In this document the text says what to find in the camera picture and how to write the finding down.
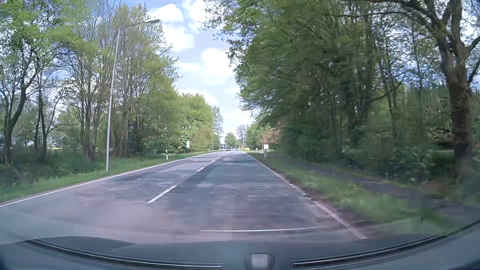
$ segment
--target footpath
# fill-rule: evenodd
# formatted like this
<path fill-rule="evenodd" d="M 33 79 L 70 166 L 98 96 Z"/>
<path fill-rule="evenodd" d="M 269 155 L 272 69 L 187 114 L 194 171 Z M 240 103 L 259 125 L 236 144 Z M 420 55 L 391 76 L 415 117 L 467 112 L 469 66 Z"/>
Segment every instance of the footpath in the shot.
<path fill-rule="evenodd" d="M 467 225 L 480 220 L 480 208 L 465 205 L 459 201 L 435 198 L 414 187 L 398 186 L 382 181 L 381 179 L 350 174 L 343 172 L 342 170 L 323 166 L 321 163 L 305 163 L 300 160 L 291 160 L 291 162 L 295 162 L 296 166 L 315 173 L 335 176 L 335 178 L 340 181 L 348 181 L 361 185 L 363 188 L 371 192 L 387 194 L 398 199 L 407 200 L 410 204 L 418 208 L 433 209 L 442 215 L 455 220 L 459 225 Z"/>

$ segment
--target windshield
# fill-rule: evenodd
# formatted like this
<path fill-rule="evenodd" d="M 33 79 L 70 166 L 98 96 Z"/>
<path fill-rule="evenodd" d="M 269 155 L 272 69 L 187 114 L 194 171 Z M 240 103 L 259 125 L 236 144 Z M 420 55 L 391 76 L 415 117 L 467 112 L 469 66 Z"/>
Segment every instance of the windshield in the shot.
<path fill-rule="evenodd" d="M 0 0 L 0 244 L 388 248 L 471 224 L 479 14 L 460 0 Z"/>

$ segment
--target sign post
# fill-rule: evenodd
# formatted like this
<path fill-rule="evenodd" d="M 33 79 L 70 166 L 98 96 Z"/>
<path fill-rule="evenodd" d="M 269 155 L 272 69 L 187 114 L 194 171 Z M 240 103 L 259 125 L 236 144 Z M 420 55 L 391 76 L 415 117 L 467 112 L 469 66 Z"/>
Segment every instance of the sign post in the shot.
<path fill-rule="evenodd" d="M 268 144 L 264 144 L 264 158 L 267 158 L 267 150 L 268 150 Z"/>

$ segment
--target white cloud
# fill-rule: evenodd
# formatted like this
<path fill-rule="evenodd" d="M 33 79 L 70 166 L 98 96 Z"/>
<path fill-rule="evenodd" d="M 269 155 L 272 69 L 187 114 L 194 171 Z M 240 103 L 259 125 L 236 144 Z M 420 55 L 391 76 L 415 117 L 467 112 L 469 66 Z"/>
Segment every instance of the white cloud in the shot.
<path fill-rule="evenodd" d="M 184 0 L 182 7 L 187 11 L 190 18 L 189 27 L 197 32 L 203 25 L 208 13 L 205 11 L 206 4 L 203 0 Z"/>
<path fill-rule="evenodd" d="M 174 4 L 168 4 L 161 8 L 152 8 L 148 15 L 154 19 L 160 19 L 162 22 L 183 22 L 183 14 Z"/>
<path fill-rule="evenodd" d="M 233 69 L 225 50 L 208 48 L 202 52 L 202 80 L 208 85 L 221 85 L 233 77 Z"/>
<path fill-rule="evenodd" d="M 164 25 L 163 31 L 168 44 L 172 44 L 172 51 L 181 51 L 193 48 L 195 40 L 193 34 L 187 33 L 183 26 Z"/>
<path fill-rule="evenodd" d="M 200 70 L 200 66 L 193 63 L 179 62 L 179 67 L 189 72 L 196 72 Z"/>
<path fill-rule="evenodd" d="M 210 95 L 210 94 L 208 94 L 208 93 L 205 93 L 205 92 L 197 91 L 197 90 L 195 90 L 195 89 L 180 89 L 179 92 L 182 93 L 182 94 L 192 94 L 192 95 L 200 94 L 200 95 L 202 95 L 202 96 L 204 97 L 205 101 L 206 101 L 209 105 L 213 106 L 213 105 L 217 105 L 217 104 L 218 104 L 218 101 L 217 101 L 217 99 L 216 99 L 214 96 L 212 96 L 212 95 Z"/>
<path fill-rule="evenodd" d="M 208 48 L 202 52 L 202 60 L 205 63 L 206 73 L 209 76 L 217 78 L 227 78 L 233 75 L 232 68 L 229 67 L 230 59 L 227 51 Z"/>
<path fill-rule="evenodd" d="M 206 85 L 222 85 L 233 77 L 233 69 L 229 67 L 230 59 L 225 50 L 208 48 L 202 52 L 201 63 L 179 62 L 179 67 L 188 72 L 199 71 L 199 77 Z M 228 93 L 235 94 L 237 89 L 228 89 Z"/>
<path fill-rule="evenodd" d="M 229 94 L 238 94 L 238 93 L 240 93 L 240 88 L 238 86 L 227 87 L 225 89 L 225 92 L 229 93 Z"/>

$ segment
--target road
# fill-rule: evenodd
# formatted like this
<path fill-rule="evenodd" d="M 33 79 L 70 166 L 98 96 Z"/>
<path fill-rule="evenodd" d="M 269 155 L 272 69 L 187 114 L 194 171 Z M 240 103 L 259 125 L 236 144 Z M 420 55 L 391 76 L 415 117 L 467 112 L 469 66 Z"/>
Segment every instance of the road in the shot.
<path fill-rule="evenodd" d="M 0 244 L 85 235 L 135 243 L 358 239 L 249 155 L 215 152 L 0 205 Z"/>

